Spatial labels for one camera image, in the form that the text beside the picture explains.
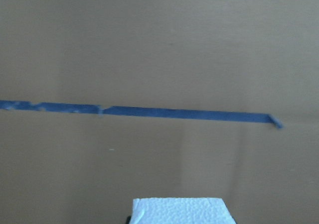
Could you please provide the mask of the light blue foam cube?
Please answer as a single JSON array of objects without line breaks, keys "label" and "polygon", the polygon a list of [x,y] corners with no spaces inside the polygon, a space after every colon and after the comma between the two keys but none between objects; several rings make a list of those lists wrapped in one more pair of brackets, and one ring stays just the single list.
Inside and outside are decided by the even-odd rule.
[{"label": "light blue foam cube", "polygon": [[133,200],[130,224],[235,224],[221,198]]}]

